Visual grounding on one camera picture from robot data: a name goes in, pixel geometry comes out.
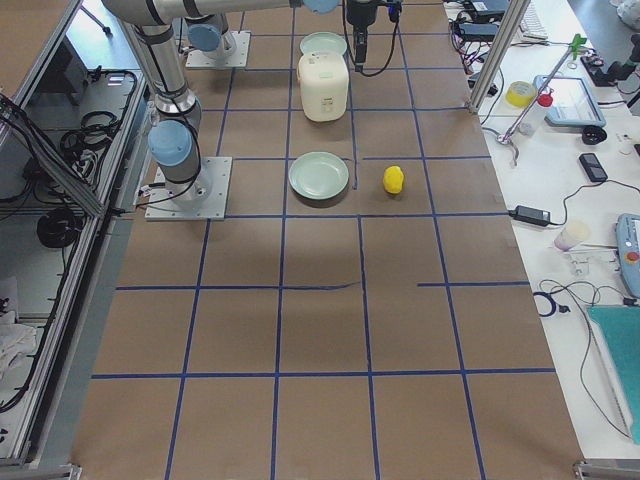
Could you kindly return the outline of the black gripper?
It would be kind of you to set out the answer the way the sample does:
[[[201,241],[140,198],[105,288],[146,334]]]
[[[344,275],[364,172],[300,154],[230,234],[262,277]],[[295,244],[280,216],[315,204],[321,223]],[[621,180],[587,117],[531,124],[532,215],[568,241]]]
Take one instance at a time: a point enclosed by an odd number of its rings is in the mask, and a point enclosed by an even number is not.
[[[397,24],[402,13],[401,1],[347,0],[346,21],[353,27],[354,66],[362,71],[367,57],[368,31],[376,22],[378,9],[384,8],[389,21]]]

